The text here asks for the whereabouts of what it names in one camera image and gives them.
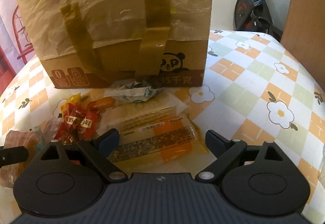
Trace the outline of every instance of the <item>plastic packaging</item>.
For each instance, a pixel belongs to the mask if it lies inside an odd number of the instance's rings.
[[[62,118],[53,117],[52,119],[48,120],[43,130],[45,145],[54,139],[62,123]]]
[[[162,92],[150,101],[122,104],[102,113],[97,133],[102,135],[112,128],[122,132],[141,127],[157,119],[178,115],[186,108],[187,105],[177,97]]]
[[[4,149],[17,146],[24,146],[28,150],[29,157],[26,162],[4,166],[0,169],[0,185],[4,187],[13,187],[17,177],[42,148],[40,131],[9,131],[5,138]]]
[[[160,90],[153,88],[146,81],[121,80],[105,90],[105,96],[113,97],[120,103],[145,102]]]
[[[73,144],[92,137],[95,132],[97,114],[68,103],[62,112],[63,123],[55,136],[62,144]]]
[[[87,109],[91,111],[100,111],[113,107],[115,99],[113,97],[105,97],[96,101],[89,102]]]
[[[127,174],[171,162],[187,154],[206,154],[201,133],[184,115],[158,119],[120,132],[120,145],[108,157]]]

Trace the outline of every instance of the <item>wooden board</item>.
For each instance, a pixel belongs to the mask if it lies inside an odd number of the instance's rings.
[[[325,0],[291,0],[281,44],[325,90]]]

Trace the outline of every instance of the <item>red candy wrapper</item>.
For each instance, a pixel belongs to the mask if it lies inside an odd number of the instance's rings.
[[[90,110],[84,110],[68,103],[62,117],[64,122],[61,124],[55,139],[62,140],[66,144],[73,144],[78,139],[90,138],[95,132],[97,114]]]

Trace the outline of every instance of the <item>tablecloth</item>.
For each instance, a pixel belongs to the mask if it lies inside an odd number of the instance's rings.
[[[39,59],[33,58],[0,97],[0,144],[10,129],[42,126],[65,99],[88,91],[54,88]],[[325,190],[317,179],[325,142],[324,94],[274,38],[211,31],[203,86],[166,91],[187,105],[184,112],[203,132],[213,129],[250,145],[275,141],[310,184],[303,214],[315,224],[325,221]],[[189,154],[150,171],[199,172],[214,159],[211,153]],[[12,190],[0,187],[0,223],[9,223],[19,214]]]

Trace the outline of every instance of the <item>metal screw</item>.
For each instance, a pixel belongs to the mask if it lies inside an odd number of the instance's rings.
[[[210,180],[215,176],[214,173],[211,172],[201,172],[199,173],[199,178],[203,179],[203,180]]]
[[[112,180],[121,180],[125,177],[123,172],[112,172],[109,174],[110,179]]]

